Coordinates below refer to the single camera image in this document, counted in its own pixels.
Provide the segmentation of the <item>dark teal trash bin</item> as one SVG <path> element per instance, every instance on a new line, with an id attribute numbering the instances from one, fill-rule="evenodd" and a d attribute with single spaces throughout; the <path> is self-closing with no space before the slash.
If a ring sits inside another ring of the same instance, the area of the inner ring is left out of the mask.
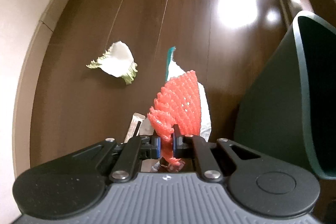
<path id="1" fill-rule="evenodd" d="M 300 11 L 239 105 L 236 142 L 335 179 L 335 28 Z"/>

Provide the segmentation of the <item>silver foil wrapper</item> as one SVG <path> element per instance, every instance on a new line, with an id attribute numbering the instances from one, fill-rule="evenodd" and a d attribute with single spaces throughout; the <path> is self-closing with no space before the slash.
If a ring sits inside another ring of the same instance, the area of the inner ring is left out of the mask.
<path id="1" fill-rule="evenodd" d="M 130 138 L 138 135 L 153 135 L 154 129 L 152 128 L 150 121 L 146 116 L 134 113 L 124 139 L 124 143 L 127 143 Z"/>

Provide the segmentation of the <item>red foam fruit net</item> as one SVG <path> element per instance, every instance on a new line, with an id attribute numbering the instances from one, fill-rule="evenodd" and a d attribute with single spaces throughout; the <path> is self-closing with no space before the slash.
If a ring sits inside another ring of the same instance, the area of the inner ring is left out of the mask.
<path id="1" fill-rule="evenodd" d="M 147 118 L 161 138 L 161 156 L 169 164 L 179 166 L 179 159 L 173 156 L 173 125 L 178 125 L 182 135 L 201 132 L 201 99 L 195 71 L 167 81 L 157 93 Z"/>

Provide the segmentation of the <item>white green lettuce leaf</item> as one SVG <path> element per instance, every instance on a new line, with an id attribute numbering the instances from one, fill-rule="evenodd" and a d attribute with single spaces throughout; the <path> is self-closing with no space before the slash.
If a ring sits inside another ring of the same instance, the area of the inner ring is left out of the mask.
<path id="1" fill-rule="evenodd" d="M 138 72 L 137 63 L 129 47 L 122 41 L 113 43 L 96 60 L 86 65 L 89 69 L 101 69 L 116 78 L 122 78 L 127 85 L 131 84 Z"/>

